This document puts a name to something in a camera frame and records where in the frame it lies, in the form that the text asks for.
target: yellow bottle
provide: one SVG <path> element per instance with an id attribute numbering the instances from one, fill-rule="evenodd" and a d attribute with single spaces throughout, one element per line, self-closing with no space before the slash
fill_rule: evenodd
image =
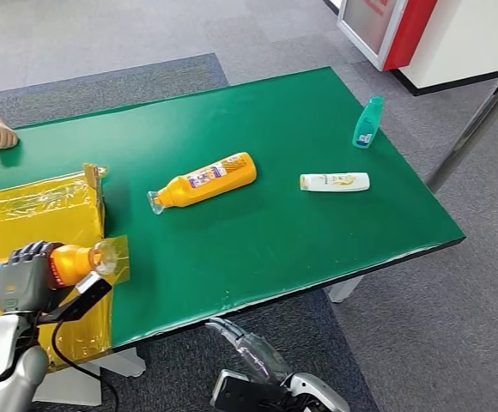
<path id="1" fill-rule="evenodd" d="M 177 176 L 160 191 L 149 191 L 148 200 L 156 215 L 165 208 L 184 208 L 216 195 L 254 182 L 257 170 L 246 152 L 233 154 L 221 161 Z"/>
<path id="2" fill-rule="evenodd" d="M 48 287 L 56 289 L 76 285 L 92 270 L 103 276 L 113 273 L 117 255 L 113 246 L 104 240 L 93 247 L 60 246 L 48 261 Z"/>

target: yellow plastic wrap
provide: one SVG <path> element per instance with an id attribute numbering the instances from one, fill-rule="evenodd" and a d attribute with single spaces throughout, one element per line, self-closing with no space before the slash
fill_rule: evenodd
<path id="1" fill-rule="evenodd" d="M 45 240 L 90 247 L 103 237 L 104 206 L 99 172 L 85 165 L 83 172 L 46 179 L 0 191 L 0 262 L 14 249 Z M 126 237 L 113 240 L 119 261 L 111 284 L 129 278 Z M 75 296 L 72 292 L 67 300 Z M 112 293 L 76 322 L 64 323 L 58 345 L 66 356 L 81 361 L 110 348 Z M 51 348 L 54 325 L 39 328 L 39 341 L 48 354 L 50 369 L 62 362 Z"/>

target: metal robot hand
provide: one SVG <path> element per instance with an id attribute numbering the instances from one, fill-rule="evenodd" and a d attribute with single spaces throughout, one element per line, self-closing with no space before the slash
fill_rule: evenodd
<path id="1" fill-rule="evenodd" d="M 91 272 L 76 285 L 78 296 L 60 306 L 73 289 L 48 286 L 48 259 L 60 245 L 31 243 L 0 268 L 0 412 L 26 412 L 43 381 L 48 356 L 39 345 L 39 325 L 82 318 L 112 288 Z"/>
<path id="2" fill-rule="evenodd" d="M 225 337 L 251 369 L 246 376 L 222 370 L 211 405 L 223 412 L 350 412 L 348 404 L 310 373 L 292 373 L 264 338 L 231 321 L 211 318 L 206 324 Z"/>

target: red panel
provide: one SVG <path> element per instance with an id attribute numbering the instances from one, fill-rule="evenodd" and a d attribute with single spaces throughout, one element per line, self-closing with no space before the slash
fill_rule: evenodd
<path id="1" fill-rule="evenodd" d="M 383 70 L 404 67 L 411 61 L 437 0 L 408 0 Z"/>

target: teal bottle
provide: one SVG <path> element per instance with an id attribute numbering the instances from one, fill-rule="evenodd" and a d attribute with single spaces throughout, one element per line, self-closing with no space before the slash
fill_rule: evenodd
<path id="1" fill-rule="evenodd" d="M 373 96 L 367 103 L 356 124 L 352 144 L 357 148 L 369 148 L 379 130 L 384 99 Z"/>

